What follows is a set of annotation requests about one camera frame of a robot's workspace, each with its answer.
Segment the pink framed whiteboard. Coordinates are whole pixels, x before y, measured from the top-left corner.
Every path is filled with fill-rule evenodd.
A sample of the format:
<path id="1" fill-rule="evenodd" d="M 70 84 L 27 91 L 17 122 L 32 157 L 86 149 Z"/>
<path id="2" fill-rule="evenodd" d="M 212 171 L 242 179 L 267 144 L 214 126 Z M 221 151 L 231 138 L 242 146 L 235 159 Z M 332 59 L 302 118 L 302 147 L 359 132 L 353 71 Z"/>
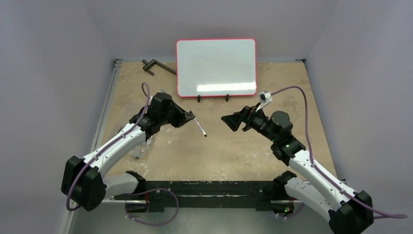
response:
<path id="1" fill-rule="evenodd" d="M 253 38 L 176 42 L 177 94 L 182 98 L 253 96 L 257 52 Z"/>

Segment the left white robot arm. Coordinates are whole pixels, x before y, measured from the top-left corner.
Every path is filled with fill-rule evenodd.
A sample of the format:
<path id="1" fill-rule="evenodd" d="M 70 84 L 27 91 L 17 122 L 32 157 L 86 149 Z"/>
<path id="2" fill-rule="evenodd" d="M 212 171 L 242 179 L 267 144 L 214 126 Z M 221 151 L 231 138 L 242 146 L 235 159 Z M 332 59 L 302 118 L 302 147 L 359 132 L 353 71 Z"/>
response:
<path id="1" fill-rule="evenodd" d="M 116 178 L 105 181 L 105 176 L 121 158 L 144 144 L 162 126 L 180 128 L 193 119 L 195 115 L 181 108 L 167 93 L 158 92 L 147 98 L 139 113 L 112 139 L 83 157 L 72 156 L 67 160 L 61 184 L 61 191 L 67 196 L 66 209 L 91 211 L 109 196 L 109 192 L 116 190 L 132 199 L 142 198 L 145 186 L 135 173 L 123 174 L 120 182 Z"/>

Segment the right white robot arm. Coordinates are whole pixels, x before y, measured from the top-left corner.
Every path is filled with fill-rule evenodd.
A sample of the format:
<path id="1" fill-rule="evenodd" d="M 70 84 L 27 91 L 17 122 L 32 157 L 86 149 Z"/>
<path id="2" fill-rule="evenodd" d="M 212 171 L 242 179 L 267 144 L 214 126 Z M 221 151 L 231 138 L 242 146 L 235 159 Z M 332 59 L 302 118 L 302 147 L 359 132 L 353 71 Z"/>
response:
<path id="1" fill-rule="evenodd" d="M 277 197 L 300 200 L 321 215 L 335 234 L 360 234 L 374 223 L 373 212 L 366 208 L 372 205 L 371 196 L 347 186 L 312 159 L 309 150 L 293 136 L 288 113 L 275 111 L 267 117 L 263 110 L 245 106 L 221 120 L 234 132 L 245 123 L 244 132 L 253 129 L 269 139 L 273 155 L 307 180 L 292 176 L 276 182 L 273 191 Z"/>

